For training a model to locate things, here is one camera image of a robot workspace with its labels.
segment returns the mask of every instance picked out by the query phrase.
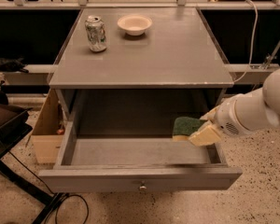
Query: cardboard box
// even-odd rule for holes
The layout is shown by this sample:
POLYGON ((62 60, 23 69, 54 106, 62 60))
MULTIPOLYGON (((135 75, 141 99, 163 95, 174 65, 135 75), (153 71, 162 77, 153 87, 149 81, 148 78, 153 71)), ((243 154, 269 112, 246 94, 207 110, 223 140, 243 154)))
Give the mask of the cardboard box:
POLYGON ((63 140, 63 135, 56 133, 60 124, 59 113, 56 92, 55 90, 49 90, 31 135, 38 163, 56 162, 63 140))

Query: soda can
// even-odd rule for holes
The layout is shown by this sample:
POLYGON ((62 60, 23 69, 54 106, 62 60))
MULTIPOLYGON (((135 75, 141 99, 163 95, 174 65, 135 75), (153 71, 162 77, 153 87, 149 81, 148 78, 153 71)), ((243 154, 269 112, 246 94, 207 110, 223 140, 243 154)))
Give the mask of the soda can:
POLYGON ((89 16, 85 20, 85 28, 90 49, 94 52, 105 50, 105 25, 101 17, 89 16))

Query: wire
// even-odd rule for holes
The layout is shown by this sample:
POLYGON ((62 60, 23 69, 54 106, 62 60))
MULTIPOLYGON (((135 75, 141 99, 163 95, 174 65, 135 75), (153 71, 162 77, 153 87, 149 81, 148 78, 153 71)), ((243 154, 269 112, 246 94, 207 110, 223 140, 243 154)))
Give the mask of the wire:
MULTIPOLYGON (((39 181, 41 181, 41 182, 47 187, 47 189, 49 190, 50 193, 54 194, 54 192, 48 187, 48 185, 47 185, 41 178, 39 178, 34 172, 32 172, 25 164, 23 164, 11 151, 9 151, 8 153, 9 153, 16 161, 18 161, 27 171, 29 171, 33 176, 35 176, 39 181)), ((55 224, 58 224, 57 216, 58 216, 58 212, 59 212, 59 209, 60 209, 61 205, 63 204, 63 202, 64 202, 65 200, 67 200, 67 199, 69 199, 69 198, 71 198, 71 197, 78 197, 78 198, 80 198, 80 199, 84 202, 84 204, 86 205, 86 211, 87 211, 87 213, 86 213, 85 220, 83 221, 83 224, 86 223, 86 221, 87 221, 87 219, 88 219, 88 217, 89 217, 89 214, 90 214, 90 208, 89 208, 89 206, 88 206, 86 200, 85 200, 81 195, 77 195, 77 194, 68 194, 68 193, 66 193, 66 194, 64 194, 64 196, 61 198, 61 200, 59 201, 58 206, 57 206, 57 208, 56 208, 55 224)), ((45 220, 45 224, 47 223, 47 221, 48 221, 50 215, 53 213, 53 211, 54 211, 54 210, 52 210, 52 211, 47 215, 46 220, 45 220)))
POLYGON ((258 9, 256 8, 256 5, 251 0, 245 0, 245 2, 247 2, 249 5, 253 6, 253 8, 255 10, 255 20, 254 20, 253 31, 252 31, 252 36, 251 36, 249 64, 246 66, 244 73, 240 77, 236 78, 233 82, 238 82, 239 80, 241 80, 247 73, 248 69, 250 68, 250 65, 252 63, 252 57, 253 57, 255 30, 256 30, 258 19, 259 19, 259 13, 258 13, 258 9))
POLYGON ((30 172, 34 177, 36 177, 39 181, 41 181, 46 188, 49 190, 51 194, 55 194, 49 186, 41 179, 39 176, 37 176, 34 172, 32 172, 25 164, 23 164, 11 151, 8 152, 16 161, 18 161, 28 172, 30 172))
MULTIPOLYGON (((72 197, 78 197, 78 198, 80 198, 83 202, 84 202, 84 204, 85 204, 85 206, 86 206, 86 216, 85 216, 85 219, 84 219, 84 221, 83 221, 83 224, 85 224, 86 223, 86 221, 88 220, 88 217, 89 217, 89 214, 90 214, 90 208, 89 208, 89 206, 88 206, 88 204, 87 204, 87 202, 86 202, 86 200, 81 196, 81 195, 77 195, 77 194, 68 194, 68 193, 66 193, 62 198, 61 198, 61 200, 59 201, 59 203, 58 203, 58 207, 56 208, 56 214, 55 214, 55 224, 58 224, 58 212, 59 212, 59 209, 60 209, 60 207, 62 206, 62 204, 66 201, 66 200, 68 200, 69 198, 72 198, 72 197)), ((47 215, 47 217, 46 217, 46 220, 45 220, 45 224, 47 224, 47 222, 48 222, 48 220, 49 220, 49 217, 51 216, 51 214, 53 213, 53 211, 51 211, 48 215, 47 215)))

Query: drawer front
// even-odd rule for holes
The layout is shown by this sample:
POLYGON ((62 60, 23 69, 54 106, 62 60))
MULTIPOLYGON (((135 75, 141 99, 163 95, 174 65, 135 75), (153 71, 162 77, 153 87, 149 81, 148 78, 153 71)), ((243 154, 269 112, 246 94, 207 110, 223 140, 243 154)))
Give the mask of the drawer front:
POLYGON ((97 172, 47 170, 40 176, 55 192, 178 191, 228 189, 241 173, 238 168, 220 167, 97 172))

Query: drawer handle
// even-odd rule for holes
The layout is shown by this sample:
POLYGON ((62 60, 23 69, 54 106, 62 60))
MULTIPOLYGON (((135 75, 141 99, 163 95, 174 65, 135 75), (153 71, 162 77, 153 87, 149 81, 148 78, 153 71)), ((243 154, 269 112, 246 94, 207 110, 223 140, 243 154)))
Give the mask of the drawer handle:
POLYGON ((139 187, 140 191, 146 191, 147 190, 147 186, 145 186, 145 184, 141 184, 141 186, 139 187))

